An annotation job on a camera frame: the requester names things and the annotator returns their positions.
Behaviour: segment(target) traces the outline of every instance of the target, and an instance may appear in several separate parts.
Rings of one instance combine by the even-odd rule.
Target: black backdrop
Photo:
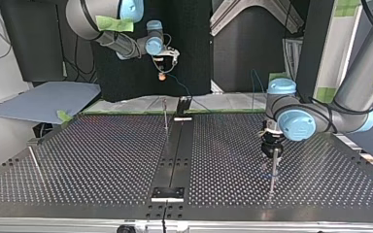
[[[212,37],[210,35],[211,0],[145,0],[142,21],[132,38],[147,35],[149,20],[162,21],[164,32],[172,36],[171,47],[180,53],[179,63],[171,72],[189,89],[192,95],[211,91]],[[114,51],[92,43],[102,98],[117,102],[145,95],[187,95],[187,91],[168,77],[158,80],[158,72],[150,56],[141,59],[119,60]]]

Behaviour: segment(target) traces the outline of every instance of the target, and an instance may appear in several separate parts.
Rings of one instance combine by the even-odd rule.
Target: metal rod
[[[272,159],[271,187],[269,190],[270,195],[274,194],[275,179],[277,179],[278,153],[278,149],[274,149]]]
[[[35,152],[32,149],[32,147],[28,147],[28,149],[32,155],[33,162],[35,163],[35,166],[38,169],[39,176],[41,177],[43,184],[45,184],[44,176],[42,176],[42,172],[41,172],[41,165],[39,165],[38,160],[36,159]]]
[[[166,98],[163,98],[162,100],[162,108],[163,108],[163,114],[165,116],[165,129],[168,130],[168,115],[166,114]]]

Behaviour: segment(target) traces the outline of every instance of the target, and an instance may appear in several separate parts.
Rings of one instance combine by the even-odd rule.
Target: perforated metal table
[[[79,116],[2,164],[0,227],[373,231],[373,166],[330,134],[285,142],[271,197],[262,121],[195,115],[165,130],[163,116]],[[157,187],[184,198],[153,202]]]

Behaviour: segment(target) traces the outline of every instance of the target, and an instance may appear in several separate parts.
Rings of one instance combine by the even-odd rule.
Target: metal hole grid
[[[373,177],[321,135],[285,142],[271,198],[270,159],[257,136],[262,121],[263,115],[194,117],[190,206],[373,208]]]
[[[40,170],[27,156],[0,176],[0,203],[145,205],[163,125],[163,116],[79,117],[36,149]]]

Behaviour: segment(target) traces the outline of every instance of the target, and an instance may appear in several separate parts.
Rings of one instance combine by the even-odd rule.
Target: small orange object
[[[166,80],[166,75],[165,74],[163,74],[163,73],[159,73],[159,80],[160,81],[165,81]]]

